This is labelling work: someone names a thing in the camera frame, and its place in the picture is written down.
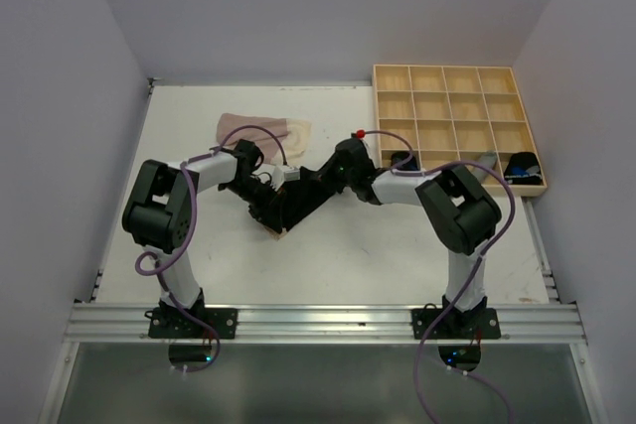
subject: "wooden compartment box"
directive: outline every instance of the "wooden compartment box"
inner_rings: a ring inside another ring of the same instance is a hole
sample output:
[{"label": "wooden compartment box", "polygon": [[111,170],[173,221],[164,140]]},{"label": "wooden compartment box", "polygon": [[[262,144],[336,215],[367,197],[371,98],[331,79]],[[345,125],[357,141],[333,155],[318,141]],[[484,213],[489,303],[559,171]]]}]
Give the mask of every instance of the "wooden compartment box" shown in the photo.
[{"label": "wooden compartment box", "polygon": [[[495,151],[495,170],[503,176],[514,153],[537,154],[511,69],[375,65],[374,90],[378,128],[406,139],[423,169]],[[392,153],[405,149],[391,137],[381,136],[378,144],[385,167]],[[504,194],[493,178],[484,185],[491,194]],[[512,189],[517,196],[538,196],[546,187],[544,172],[542,185]]]}]

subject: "wall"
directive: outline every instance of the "wall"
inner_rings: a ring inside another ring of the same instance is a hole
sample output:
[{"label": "wall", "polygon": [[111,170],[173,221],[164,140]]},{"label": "wall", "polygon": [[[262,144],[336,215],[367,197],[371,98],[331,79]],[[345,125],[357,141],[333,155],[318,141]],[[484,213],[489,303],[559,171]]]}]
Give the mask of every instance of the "wall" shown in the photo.
[{"label": "wall", "polygon": [[22,424],[89,296],[147,83],[105,0],[0,6],[0,415]]},{"label": "wall", "polygon": [[537,216],[611,422],[633,422],[636,3],[552,0],[515,71],[547,176]]},{"label": "wall", "polygon": [[184,82],[370,79],[374,63],[511,65],[549,0],[108,0],[137,59]]}]

